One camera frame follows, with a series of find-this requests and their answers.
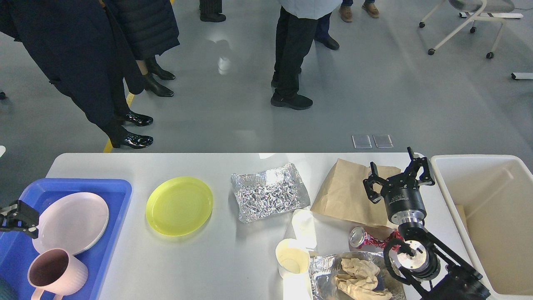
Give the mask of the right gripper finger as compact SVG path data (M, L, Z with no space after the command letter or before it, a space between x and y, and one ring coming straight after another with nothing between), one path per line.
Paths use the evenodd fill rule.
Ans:
M407 152L410 157L410 163L406 167L403 175L405 179L403 182L406 187L419 187L421 185L433 186L435 180L431 176L428 158L425 156L415 157L411 147L407 147Z
M377 165L374 162L370 163L370 168L371 168L371 174L368 176L367 179L364 179L362 183L365 187L365 191L366 191L368 199L373 204L377 204L379 203L379 201L381 201L381 199L383 199L383 196L379 192L376 192L374 190L374 185L378 184L382 187L385 187L385 186L388 187L390 186L390 182L388 181L388 179L379 177Z

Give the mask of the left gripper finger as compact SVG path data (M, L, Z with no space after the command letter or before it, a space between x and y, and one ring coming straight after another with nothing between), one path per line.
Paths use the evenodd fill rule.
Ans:
M31 206L21 200L17 200L0 209L1 232L23 232L32 239L37 239L40 215Z

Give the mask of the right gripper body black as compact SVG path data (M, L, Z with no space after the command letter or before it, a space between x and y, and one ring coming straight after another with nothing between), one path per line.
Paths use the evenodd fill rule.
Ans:
M390 222L396 225L419 223L427 212L419 190L419 180L408 175L394 175L381 188Z

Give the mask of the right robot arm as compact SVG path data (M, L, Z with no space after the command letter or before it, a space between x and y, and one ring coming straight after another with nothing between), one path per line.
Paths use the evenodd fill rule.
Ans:
M390 275L411 285L423 300L486 300L491 293L482 275L424 226L426 209L419 188L434 185L428 159L409 147L410 163L404 172L381 178L371 162L363 180L372 203L383 200L388 220L398 226L400 238L388 241L383 250Z

